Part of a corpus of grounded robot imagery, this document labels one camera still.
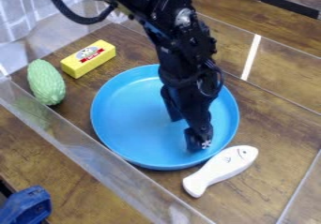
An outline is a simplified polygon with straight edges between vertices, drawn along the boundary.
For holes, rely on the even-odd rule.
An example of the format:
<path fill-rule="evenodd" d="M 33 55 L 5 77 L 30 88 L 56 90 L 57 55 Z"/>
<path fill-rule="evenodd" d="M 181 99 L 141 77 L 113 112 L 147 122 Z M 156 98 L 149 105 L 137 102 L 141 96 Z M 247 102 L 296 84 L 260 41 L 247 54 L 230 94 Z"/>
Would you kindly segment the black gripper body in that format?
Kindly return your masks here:
<path fill-rule="evenodd" d="M 209 105 L 224 82 L 220 68 L 215 65 L 204 66 L 183 79 L 173 77 L 161 67 L 157 74 L 183 119 L 200 134 L 211 127 Z"/>

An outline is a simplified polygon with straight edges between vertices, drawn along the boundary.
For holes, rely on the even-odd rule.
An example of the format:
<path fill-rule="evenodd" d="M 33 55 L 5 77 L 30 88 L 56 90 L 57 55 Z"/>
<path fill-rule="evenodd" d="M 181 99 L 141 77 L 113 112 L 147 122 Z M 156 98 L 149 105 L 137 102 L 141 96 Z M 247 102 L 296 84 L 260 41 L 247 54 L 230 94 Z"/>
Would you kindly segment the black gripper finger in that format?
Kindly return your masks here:
<path fill-rule="evenodd" d="M 191 127 L 184 129 L 185 145 L 189 152 L 197 152 L 207 149 L 211 146 L 211 138 L 212 127 L 204 130 L 200 134 L 197 134 Z"/>
<path fill-rule="evenodd" d="M 160 96 L 161 96 L 164 104 L 165 104 L 167 112 L 169 115 L 169 120 L 172 122 L 181 120 L 183 116 L 173 105 L 173 102 L 172 102 L 172 99 L 169 96 L 169 92 L 168 92 L 168 88 L 165 86 L 163 86 L 160 89 Z"/>

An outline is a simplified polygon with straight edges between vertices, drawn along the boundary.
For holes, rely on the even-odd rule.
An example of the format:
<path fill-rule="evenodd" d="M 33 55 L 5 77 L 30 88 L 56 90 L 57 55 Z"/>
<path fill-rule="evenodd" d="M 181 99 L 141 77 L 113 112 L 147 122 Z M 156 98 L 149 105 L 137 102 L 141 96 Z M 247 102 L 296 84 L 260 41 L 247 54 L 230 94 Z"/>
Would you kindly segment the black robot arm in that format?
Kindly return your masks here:
<path fill-rule="evenodd" d="M 197 19 L 191 0 L 104 0 L 129 11 L 153 44 L 157 75 L 171 121 L 184 120 L 187 149 L 211 145 L 209 105 L 223 87 L 223 73 L 211 56 L 215 38 Z"/>

